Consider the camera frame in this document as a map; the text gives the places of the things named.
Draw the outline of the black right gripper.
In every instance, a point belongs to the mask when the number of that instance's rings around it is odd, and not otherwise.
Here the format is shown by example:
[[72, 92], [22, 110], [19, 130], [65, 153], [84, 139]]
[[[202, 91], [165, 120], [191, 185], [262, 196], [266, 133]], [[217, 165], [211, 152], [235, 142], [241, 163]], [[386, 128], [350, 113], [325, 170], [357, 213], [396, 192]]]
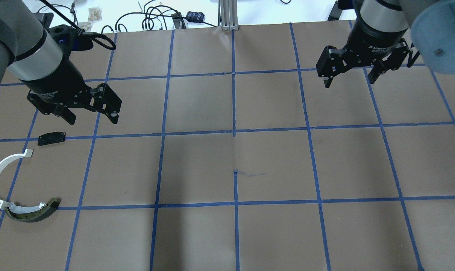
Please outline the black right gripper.
[[406, 29], [384, 32], [369, 26], [363, 19], [357, 19], [348, 36], [346, 45], [338, 49], [326, 46], [317, 63], [317, 75], [329, 88], [334, 77], [356, 67], [373, 65], [369, 72], [370, 84], [389, 70], [397, 70], [410, 52], [403, 35]]

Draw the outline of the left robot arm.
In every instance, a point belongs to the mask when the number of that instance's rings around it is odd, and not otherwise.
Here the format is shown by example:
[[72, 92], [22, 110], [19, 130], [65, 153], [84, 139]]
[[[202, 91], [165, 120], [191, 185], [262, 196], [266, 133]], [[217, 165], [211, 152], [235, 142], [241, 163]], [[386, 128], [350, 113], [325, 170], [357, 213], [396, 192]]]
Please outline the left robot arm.
[[21, 0], [0, 0], [0, 84], [8, 70], [29, 88], [28, 101], [42, 114], [74, 125], [73, 108], [102, 113], [117, 124], [121, 99], [107, 84], [89, 87], [70, 60], [73, 51], [97, 43], [115, 50], [111, 38], [69, 21], [48, 29]]

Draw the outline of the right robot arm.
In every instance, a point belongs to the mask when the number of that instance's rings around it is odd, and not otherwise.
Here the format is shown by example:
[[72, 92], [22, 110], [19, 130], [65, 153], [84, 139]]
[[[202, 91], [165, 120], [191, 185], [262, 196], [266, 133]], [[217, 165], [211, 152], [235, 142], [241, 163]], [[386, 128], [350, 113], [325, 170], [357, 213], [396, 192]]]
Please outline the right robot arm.
[[434, 72], [455, 75], [455, 0], [340, 0], [341, 10], [355, 10], [346, 45], [326, 46], [316, 63], [329, 87], [334, 77], [356, 67], [372, 66], [370, 83], [408, 66], [421, 56]]

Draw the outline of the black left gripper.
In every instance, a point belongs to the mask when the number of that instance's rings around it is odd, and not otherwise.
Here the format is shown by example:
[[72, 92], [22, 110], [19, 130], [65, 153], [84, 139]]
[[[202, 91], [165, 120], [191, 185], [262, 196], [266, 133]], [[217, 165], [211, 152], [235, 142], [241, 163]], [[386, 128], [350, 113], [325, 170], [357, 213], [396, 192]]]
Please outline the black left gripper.
[[84, 108], [99, 112], [117, 124], [121, 110], [121, 98], [108, 84], [99, 84], [90, 89], [75, 65], [64, 56], [52, 74], [42, 79], [26, 82], [29, 88], [27, 100], [43, 114], [61, 117], [69, 125], [74, 125], [76, 115], [69, 108]]

